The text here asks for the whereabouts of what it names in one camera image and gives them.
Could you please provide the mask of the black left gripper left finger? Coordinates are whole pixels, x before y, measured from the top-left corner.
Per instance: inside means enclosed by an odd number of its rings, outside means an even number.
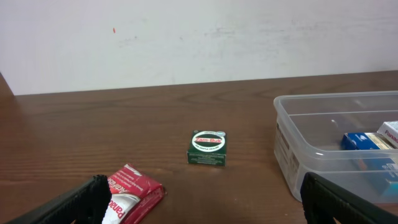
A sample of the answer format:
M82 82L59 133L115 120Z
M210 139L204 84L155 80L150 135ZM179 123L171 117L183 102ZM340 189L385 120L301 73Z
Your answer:
M7 224L101 224L111 200L108 178L95 175L82 186L7 222Z

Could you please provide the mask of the white green medicine box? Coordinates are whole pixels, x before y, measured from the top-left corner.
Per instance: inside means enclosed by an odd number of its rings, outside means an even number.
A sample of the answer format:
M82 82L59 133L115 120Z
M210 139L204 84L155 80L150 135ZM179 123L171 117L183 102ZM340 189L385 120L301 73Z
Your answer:
M377 133L384 136L391 144L398 148L398 121L385 121Z

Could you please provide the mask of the blue medicine packet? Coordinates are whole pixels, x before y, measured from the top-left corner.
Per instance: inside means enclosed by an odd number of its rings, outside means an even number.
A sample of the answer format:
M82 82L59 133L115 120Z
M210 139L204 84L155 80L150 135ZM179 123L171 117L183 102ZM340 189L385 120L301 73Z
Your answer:
M378 133L345 133L341 140L342 150L368 151L396 149ZM367 181L382 197L397 196L397 158L356 159L353 162L365 174Z

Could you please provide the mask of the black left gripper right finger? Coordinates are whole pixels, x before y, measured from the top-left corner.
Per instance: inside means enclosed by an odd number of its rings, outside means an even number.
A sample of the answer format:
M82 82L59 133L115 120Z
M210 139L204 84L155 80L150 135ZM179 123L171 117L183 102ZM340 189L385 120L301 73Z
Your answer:
M308 224L397 224L397 216L346 189L307 172L300 188Z

